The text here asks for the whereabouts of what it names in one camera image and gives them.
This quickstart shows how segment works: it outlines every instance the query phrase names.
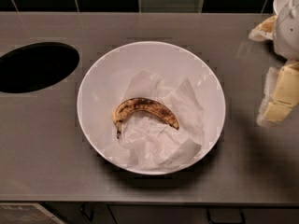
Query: countertop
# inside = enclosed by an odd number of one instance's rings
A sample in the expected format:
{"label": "countertop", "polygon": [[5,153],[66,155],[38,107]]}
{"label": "countertop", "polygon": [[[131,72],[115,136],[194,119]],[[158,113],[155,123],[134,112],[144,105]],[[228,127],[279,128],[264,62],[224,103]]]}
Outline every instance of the countertop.
{"label": "countertop", "polygon": [[[248,39],[267,17],[0,13],[0,55],[42,41],[63,42],[80,55],[76,70],[49,88],[0,92],[0,201],[298,205],[298,109],[276,128],[255,122],[265,75],[285,62],[271,42]],[[193,52],[213,70],[225,95],[216,146],[170,175],[137,175],[105,161],[78,123],[78,88],[89,68],[108,51],[145,40]]]}

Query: banana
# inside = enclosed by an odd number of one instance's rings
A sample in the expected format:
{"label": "banana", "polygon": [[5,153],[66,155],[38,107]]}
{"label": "banana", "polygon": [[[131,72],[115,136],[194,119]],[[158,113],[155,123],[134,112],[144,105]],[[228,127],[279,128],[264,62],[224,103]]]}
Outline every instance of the banana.
{"label": "banana", "polygon": [[146,111],[158,118],[164,123],[178,130],[178,120],[176,116],[165,105],[147,98],[133,98],[121,103],[113,113],[112,119],[117,128],[117,137],[121,135],[121,124],[127,117],[136,111]]}

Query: crumpled napkin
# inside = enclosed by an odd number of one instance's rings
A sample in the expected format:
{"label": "crumpled napkin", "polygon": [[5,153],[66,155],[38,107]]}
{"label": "crumpled napkin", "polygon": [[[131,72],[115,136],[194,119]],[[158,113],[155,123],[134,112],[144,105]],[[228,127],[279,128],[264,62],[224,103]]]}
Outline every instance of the crumpled napkin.
{"label": "crumpled napkin", "polygon": [[122,124],[118,144],[104,150],[106,157],[121,167],[140,170],[188,166],[204,142],[204,110],[190,81],[185,79],[174,89],[166,87],[161,77],[143,71],[132,78],[122,100],[136,97],[166,105],[176,115],[179,129],[147,112],[135,112]]}

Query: white bowl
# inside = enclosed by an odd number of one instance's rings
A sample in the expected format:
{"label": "white bowl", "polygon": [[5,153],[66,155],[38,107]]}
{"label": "white bowl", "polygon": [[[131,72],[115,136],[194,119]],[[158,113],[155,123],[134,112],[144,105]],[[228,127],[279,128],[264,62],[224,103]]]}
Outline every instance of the white bowl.
{"label": "white bowl", "polygon": [[[131,78],[141,71],[162,77],[165,85],[173,88],[185,78],[191,82],[204,108],[205,131],[201,151],[187,163],[193,165],[204,158],[219,139],[225,119],[225,100],[220,82],[210,68],[194,54],[174,45],[162,42],[132,43],[113,49],[91,67],[78,92],[78,119],[85,136],[107,160],[103,148],[118,142],[114,137],[116,128],[112,112],[120,104]],[[145,171],[138,167],[127,168],[143,175],[164,175],[181,169]]]}

